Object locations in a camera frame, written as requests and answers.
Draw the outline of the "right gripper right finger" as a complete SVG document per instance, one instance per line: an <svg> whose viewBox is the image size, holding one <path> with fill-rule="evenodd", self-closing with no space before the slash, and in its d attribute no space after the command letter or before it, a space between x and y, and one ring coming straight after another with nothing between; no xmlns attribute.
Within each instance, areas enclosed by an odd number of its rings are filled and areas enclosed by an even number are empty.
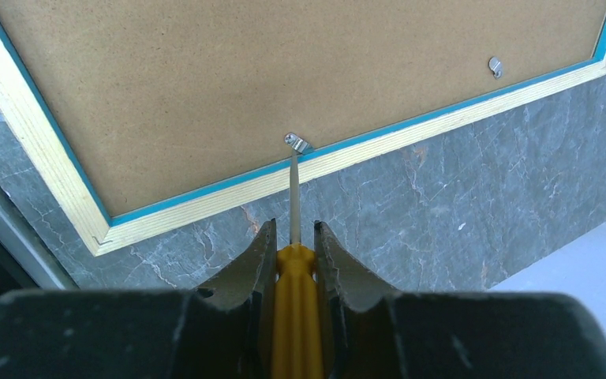
<svg viewBox="0 0 606 379"><path fill-rule="evenodd" d="M606 335L555 292L400 291L314 226L329 378L606 378Z"/></svg>

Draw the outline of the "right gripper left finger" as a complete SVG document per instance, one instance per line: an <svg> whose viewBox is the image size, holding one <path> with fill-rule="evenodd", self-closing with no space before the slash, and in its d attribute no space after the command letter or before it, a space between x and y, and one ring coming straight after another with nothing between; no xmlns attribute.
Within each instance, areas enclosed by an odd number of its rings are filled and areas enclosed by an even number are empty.
<svg viewBox="0 0 606 379"><path fill-rule="evenodd" d="M267 378L276 224L191 290L0 296L0 378Z"/></svg>

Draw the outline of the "yellow handled screwdriver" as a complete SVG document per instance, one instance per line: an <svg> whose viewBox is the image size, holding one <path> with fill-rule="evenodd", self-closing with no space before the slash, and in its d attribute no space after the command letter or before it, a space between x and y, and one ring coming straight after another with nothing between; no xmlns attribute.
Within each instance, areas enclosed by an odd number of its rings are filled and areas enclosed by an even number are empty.
<svg viewBox="0 0 606 379"><path fill-rule="evenodd" d="M299 152L290 162L290 244L276 254L272 378L323 378L316 254L301 244Z"/></svg>

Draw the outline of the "blue picture frame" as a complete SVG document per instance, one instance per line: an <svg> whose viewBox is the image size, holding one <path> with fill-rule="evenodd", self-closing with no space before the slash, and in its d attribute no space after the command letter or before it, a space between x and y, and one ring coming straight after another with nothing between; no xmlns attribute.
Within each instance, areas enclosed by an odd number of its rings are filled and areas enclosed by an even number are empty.
<svg viewBox="0 0 606 379"><path fill-rule="evenodd" d="M606 1L0 1L0 113L100 256L606 74Z"/></svg>

